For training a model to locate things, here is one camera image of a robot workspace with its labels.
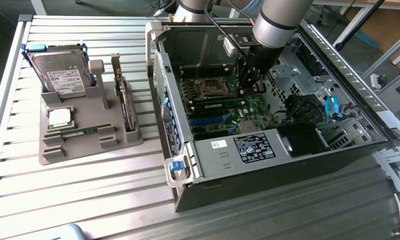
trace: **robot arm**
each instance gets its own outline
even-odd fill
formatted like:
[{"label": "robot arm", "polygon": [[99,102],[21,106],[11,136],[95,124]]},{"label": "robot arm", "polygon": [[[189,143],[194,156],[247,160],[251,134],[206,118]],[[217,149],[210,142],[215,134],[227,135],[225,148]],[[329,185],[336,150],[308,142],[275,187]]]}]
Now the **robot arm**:
[{"label": "robot arm", "polygon": [[258,80],[274,65],[283,46],[313,0],[265,0],[251,29],[251,40],[246,59],[238,59],[238,65],[246,66],[238,73],[239,88],[261,91]]},{"label": "robot arm", "polygon": [[[250,1],[231,0],[231,3],[242,8]],[[207,3],[210,3],[209,0],[181,0],[173,21],[207,22],[205,15]],[[251,45],[235,63],[241,94],[259,93],[263,90],[259,83],[261,76],[274,65],[312,3],[313,0],[263,0],[251,29]],[[207,12],[213,4],[230,7],[227,0],[214,0],[206,8]]]}]

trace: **warning label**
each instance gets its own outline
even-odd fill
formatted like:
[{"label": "warning label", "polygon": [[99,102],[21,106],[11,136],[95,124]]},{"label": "warning label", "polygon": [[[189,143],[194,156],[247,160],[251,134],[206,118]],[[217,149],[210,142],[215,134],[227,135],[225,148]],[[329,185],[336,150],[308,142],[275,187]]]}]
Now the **warning label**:
[{"label": "warning label", "polygon": [[233,142],[245,164],[275,157],[263,133],[234,137]]},{"label": "warning label", "polygon": [[46,75],[58,95],[83,92],[85,86],[82,84],[78,69],[49,71]]}]

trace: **hard drive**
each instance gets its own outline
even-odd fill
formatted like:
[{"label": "hard drive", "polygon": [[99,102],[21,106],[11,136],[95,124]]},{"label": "hard drive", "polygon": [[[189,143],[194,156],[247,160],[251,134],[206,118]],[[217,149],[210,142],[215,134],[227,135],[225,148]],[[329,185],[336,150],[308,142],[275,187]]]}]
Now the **hard drive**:
[{"label": "hard drive", "polygon": [[82,45],[49,46],[33,44],[23,56],[39,78],[45,92],[57,92],[62,99],[81,97],[94,86],[89,72],[86,48]]}]

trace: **motherboard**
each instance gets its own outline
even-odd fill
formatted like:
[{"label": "motherboard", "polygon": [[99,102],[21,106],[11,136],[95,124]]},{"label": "motherboard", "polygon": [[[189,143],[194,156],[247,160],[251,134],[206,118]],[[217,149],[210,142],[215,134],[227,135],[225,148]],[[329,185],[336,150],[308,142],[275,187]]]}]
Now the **motherboard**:
[{"label": "motherboard", "polygon": [[262,130],[270,115],[259,94],[237,93],[237,77],[179,79],[177,83],[194,140]]}]

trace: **metal table surface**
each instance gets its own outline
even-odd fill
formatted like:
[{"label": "metal table surface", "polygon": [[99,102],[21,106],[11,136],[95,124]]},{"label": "metal table surface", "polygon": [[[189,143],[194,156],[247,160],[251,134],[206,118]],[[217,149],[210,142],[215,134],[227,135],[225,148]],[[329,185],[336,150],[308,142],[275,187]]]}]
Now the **metal table surface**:
[{"label": "metal table surface", "polygon": [[[34,16],[18,22],[0,86],[0,239],[46,239],[45,234],[66,223],[75,223],[89,239],[390,238],[397,205],[370,157],[326,176],[174,213],[146,78],[147,21]],[[113,77],[109,54],[121,54],[145,141],[42,166],[39,82],[18,46],[78,40],[89,47],[89,58],[105,63],[103,81]]]}]

